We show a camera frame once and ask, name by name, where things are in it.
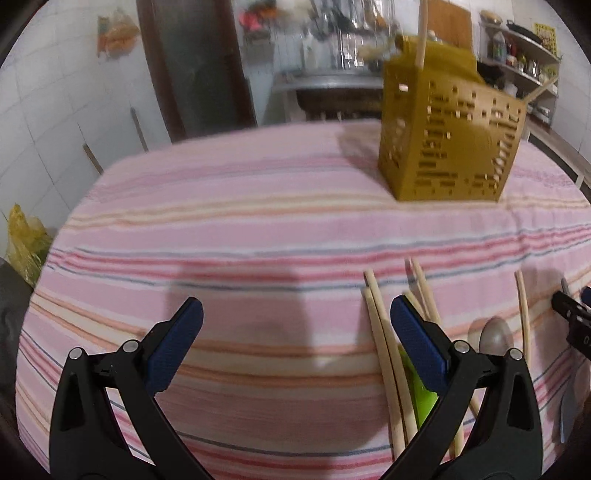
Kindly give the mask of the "wooden chopstick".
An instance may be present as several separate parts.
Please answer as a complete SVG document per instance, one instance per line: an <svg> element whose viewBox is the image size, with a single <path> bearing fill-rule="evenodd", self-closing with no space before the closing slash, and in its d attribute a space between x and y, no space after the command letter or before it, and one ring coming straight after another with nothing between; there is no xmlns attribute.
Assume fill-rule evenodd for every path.
<svg viewBox="0 0 591 480"><path fill-rule="evenodd" d="M409 384L399 352L399 343L397 341L396 335L394 334L390 314L387 312L386 305L374 271L372 269L368 269L363 273L363 275L365 276L367 287L370 288L370 292L372 292L376 302L377 310L381 319L382 328L389 349L390 358L394 369L394 379L396 380L397 384L401 414L403 417L403 425L405 429L405 442L407 446L417 433L418 427Z"/></svg>
<svg viewBox="0 0 591 480"><path fill-rule="evenodd" d="M416 51L416 67L419 70L424 68L427 40L428 40L428 15L429 15L429 1L421 0L419 8L419 25Z"/></svg>
<svg viewBox="0 0 591 480"><path fill-rule="evenodd" d="M405 267L408 278L408 290L412 293L412 301L415 303L415 307L422 314L423 318L427 321L432 321L433 318L430 315L430 311L427 307L426 300L423 295L418 277L416 276L415 269L412 263L412 259L407 257L405 259Z"/></svg>
<svg viewBox="0 0 591 480"><path fill-rule="evenodd" d="M525 288L525 281L523 272L517 270L515 272L515 280L518 291L518 301L520 310L521 320L521 331L522 331L522 346L525 361L531 363L531 330L530 330L530 314L529 305L527 299L527 292Z"/></svg>
<svg viewBox="0 0 591 480"><path fill-rule="evenodd" d="M542 84L541 86L536 88L534 91L532 91L531 93L526 95L523 98L523 102L525 104L529 104L529 103L533 102L535 99L537 99L544 92L548 91L550 89L550 87L558 81L558 79L559 79L558 75L548 79L544 84Z"/></svg>
<svg viewBox="0 0 591 480"><path fill-rule="evenodd" d="M442 325L442 318L439 313L433 292L428 284L426 275L422 266L416 258L411 259L411 265L415 273L415 277L419 286L420 293L422 295L429 319L431 322Z"/></svg>
<svg viewBox="0 0 591 480"><path fill-rule="evenodd" d="M394 379L394 369L373 294L370 292L369 287L363 288L362 293L370 318L370 329L372 329L386 392L392 452L394 458L397 459L404 451L406 442L397 384Z"/></svg>

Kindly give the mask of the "green handled utensil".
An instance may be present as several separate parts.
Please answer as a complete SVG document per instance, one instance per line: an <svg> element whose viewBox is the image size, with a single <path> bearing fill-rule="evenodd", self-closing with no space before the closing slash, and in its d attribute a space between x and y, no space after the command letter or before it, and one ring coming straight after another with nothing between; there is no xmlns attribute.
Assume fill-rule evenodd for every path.
<svg viewBox="0 0 591 480"><path fill-rule="evenodd" d="M421 428L430 415L433 407L436 405L438 395L425 387L402 345L399 346L399 352L409 384L417 426L418 428Z"/></svg>

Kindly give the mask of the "blue grey utensil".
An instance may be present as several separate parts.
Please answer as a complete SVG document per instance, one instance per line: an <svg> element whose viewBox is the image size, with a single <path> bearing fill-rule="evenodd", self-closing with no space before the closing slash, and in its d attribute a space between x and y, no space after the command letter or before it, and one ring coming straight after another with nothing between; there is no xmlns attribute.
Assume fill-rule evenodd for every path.
<svg viewBox="0 0 591 480"><path fill-rule="evenodd" d="M569 440L578 413L578 403L575 391L577 373L578 366L574 365L566 383L560 404L560 443L563 445Z"/></svg>

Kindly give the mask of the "yellow plastic bag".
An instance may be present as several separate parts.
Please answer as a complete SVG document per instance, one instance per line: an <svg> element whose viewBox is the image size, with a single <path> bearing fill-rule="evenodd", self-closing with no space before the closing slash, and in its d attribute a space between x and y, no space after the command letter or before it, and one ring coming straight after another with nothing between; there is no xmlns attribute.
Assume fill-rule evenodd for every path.
<svg viewBox="0 0 591 480"><path fill-rule="evenodd" d="M6 259L31 287L35 287L47 259L53 237L35 216L26 216L15 204L8 217Z"/></svg>

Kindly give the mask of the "yellow perforated utensil basket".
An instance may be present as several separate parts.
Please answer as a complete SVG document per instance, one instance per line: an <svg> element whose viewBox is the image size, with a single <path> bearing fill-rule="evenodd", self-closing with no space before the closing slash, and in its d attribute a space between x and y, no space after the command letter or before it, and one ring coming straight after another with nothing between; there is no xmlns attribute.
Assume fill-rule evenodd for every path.
<svg viewBox="0 0 591 480"><path fill-rule="evenodd" d="M383 66L378 167L399 201L498 201L526 104L489 86L468 50L400 35Z"/></svg>

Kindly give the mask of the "pink striped tablecloth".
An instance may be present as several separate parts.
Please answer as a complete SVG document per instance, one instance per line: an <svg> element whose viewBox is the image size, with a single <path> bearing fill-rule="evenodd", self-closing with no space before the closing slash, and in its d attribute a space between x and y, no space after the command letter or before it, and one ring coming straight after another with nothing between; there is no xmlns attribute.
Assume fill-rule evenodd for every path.
<svg viewBox="0 0 591 480"><path fill-rule="evenodd" d="M107 169L59 230L20 334L21 441L49 463L53 402L74 347L110 352L188 297L204 327L161 409L218 479L377 479L393 460L387 397L363 300L422 266L442 326L476 343L493 317L519 334L525 280L543 458L559 406L589 367L551 309L590 281L590 205L545 153L519 146L497 202L394 200L375 122L291 124L187 141Z"/></svg>

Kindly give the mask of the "wooden cutting board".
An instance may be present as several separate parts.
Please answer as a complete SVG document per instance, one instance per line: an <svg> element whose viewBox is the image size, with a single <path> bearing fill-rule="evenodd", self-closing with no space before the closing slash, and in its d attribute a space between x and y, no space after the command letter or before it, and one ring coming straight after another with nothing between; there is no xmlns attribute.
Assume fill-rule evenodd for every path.
<svg viewBox="0 0 591 480"><path fill-rule="evenodd" d="M473 50L472 15L450 1L428 2L428 30L445 43Z"/></svg>

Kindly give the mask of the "steel sink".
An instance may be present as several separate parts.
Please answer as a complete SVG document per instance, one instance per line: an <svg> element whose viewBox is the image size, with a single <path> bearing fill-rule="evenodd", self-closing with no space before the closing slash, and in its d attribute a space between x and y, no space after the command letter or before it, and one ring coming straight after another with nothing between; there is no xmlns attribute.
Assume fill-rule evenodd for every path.
<svg viewBox="0 0 591 480"><path fill-rule="evenodd" d="M271 91L279 96L287 122L382 117L383 79L367 69L280 72Z"/></svg>

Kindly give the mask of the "hanging utensil rack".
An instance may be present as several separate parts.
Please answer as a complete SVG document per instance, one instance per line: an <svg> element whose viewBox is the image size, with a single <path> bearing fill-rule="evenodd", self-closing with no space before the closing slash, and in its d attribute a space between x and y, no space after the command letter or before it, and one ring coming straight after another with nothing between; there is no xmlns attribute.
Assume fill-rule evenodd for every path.
<svg viewBox="0 0 591 480"><path fill-rule="evenodd" d="M399 30L393 1L239 1L246 48L262 47L273 70L363 68L367 51Z"/></svg>

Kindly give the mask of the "dark brown door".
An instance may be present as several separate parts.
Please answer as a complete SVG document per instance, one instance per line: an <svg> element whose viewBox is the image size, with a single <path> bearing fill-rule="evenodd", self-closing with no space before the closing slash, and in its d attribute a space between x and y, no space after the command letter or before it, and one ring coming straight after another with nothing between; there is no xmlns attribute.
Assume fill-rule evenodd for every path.
<svg viewBox="0 0 591 480"><path fill-rule="evenodd" d="M256 126L229 1L136 3L146 61L173 143Z"/></svg>

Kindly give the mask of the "hanging orange snack bag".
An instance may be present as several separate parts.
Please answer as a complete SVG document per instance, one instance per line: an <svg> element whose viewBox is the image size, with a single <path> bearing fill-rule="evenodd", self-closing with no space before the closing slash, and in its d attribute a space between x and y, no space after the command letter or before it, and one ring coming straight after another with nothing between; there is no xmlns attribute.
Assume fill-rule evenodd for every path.
<svg viewBox="0 0 591 480"><path fill-rule="evenodd" d="M122 9L116 9L110 16L97 17L97 56L118 58L132 51L140 29Z"/></svg>

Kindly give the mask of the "corner wall shelf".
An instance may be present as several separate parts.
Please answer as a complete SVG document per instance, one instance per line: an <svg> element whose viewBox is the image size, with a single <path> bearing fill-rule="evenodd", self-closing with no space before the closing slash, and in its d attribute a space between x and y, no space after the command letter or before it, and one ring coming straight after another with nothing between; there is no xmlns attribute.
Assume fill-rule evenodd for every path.
<svg viewBox="0 0 591 480"><path fill-rule="evenodd" d="M554 79L528 106L530 115L550 125L559 98L558 56L513 22L506 26L481 20L479 33L478 60L484 70L482 75L498 89L524 99Z"/></svg>

